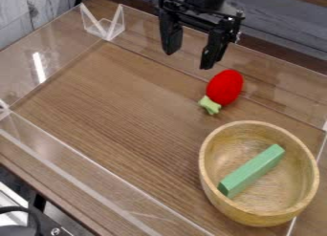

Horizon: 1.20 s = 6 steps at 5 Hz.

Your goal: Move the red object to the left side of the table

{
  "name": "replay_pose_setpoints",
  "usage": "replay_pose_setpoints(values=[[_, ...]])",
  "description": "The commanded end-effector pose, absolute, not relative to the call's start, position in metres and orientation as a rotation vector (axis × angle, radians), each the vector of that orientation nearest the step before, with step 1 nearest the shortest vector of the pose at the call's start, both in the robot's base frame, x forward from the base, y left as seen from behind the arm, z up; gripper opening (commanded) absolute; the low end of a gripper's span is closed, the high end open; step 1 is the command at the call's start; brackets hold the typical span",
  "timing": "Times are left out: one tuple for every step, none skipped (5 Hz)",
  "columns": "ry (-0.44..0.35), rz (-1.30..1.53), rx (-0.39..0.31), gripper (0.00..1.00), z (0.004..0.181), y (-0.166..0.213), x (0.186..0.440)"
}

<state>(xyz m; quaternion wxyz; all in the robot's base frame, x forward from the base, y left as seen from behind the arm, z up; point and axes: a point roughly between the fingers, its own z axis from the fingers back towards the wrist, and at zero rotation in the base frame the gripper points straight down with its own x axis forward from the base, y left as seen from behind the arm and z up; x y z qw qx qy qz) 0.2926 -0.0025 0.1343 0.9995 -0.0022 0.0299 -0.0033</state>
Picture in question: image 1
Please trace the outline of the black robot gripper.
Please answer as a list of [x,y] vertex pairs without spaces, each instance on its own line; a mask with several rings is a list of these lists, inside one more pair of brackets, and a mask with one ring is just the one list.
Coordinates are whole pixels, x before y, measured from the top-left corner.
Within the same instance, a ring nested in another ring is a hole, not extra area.
[[239,40],[241,25],[246,14],[225,0],[159,0],[161,36],[163,51],[173,55],[181,50],[183,27],[209,33],[209,43],[203,48],[202,70],[211,69],[222,60],[229,42]]

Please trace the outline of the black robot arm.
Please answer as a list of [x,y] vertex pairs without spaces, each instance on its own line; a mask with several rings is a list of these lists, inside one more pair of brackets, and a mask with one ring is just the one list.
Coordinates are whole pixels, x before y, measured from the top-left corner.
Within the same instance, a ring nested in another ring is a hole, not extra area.
[[209,34],[199,68],[211,69],[223,59],[229,44],[239,41],[245,12],[225,0],[159,0],[158,15],[162,46],[167,55],[175,54],[182,48],[185,26]]

